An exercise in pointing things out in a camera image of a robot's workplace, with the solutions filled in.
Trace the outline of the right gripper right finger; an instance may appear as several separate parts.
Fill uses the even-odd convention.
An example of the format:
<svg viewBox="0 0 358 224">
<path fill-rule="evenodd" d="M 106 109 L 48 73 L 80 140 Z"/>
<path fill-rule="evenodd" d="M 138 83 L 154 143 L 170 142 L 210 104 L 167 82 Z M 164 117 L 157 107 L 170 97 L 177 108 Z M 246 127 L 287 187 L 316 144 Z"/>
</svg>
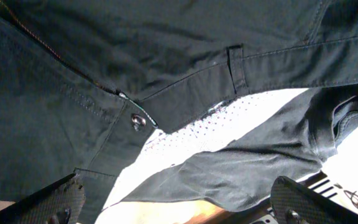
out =
<svg viewBox="0 0 358 224">
<path fill-rule="evenodd" d="M 358 224 L 358 214 L 286 176 L 275 179 L 270 203 L 279 224 Z"/>
</svg>

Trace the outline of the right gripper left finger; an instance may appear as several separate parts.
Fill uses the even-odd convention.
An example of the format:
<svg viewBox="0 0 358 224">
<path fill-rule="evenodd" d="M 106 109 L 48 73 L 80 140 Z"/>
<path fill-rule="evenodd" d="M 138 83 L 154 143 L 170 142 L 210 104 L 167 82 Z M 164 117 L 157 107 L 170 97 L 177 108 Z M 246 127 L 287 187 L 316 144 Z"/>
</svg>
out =
<svg viewBox="0 0 358 224">
<path fill-rule="evenodd" d="M 85 203 L 78 174 L 70 174 L 0 210 L 0 224 L 76 224 Z"/>
</svg>

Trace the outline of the black shorts with zipper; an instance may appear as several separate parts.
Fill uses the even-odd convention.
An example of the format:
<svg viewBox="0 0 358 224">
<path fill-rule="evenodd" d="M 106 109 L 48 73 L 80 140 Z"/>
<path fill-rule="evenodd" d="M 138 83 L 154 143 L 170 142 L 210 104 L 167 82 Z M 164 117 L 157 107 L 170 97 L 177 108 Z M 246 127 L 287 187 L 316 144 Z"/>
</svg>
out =
<svg viewBox="0 0 358 224">
<path fill-rule="evenodd" d="M 274 180 L 320 171 L 358 127 L 358 1 L 0 1 L 0 203 L 78 174 L 94 223 L 156 130 L 304 89 L 224 148 L 123 202 L 205 200 L 231 212 Z"/>
</svg>

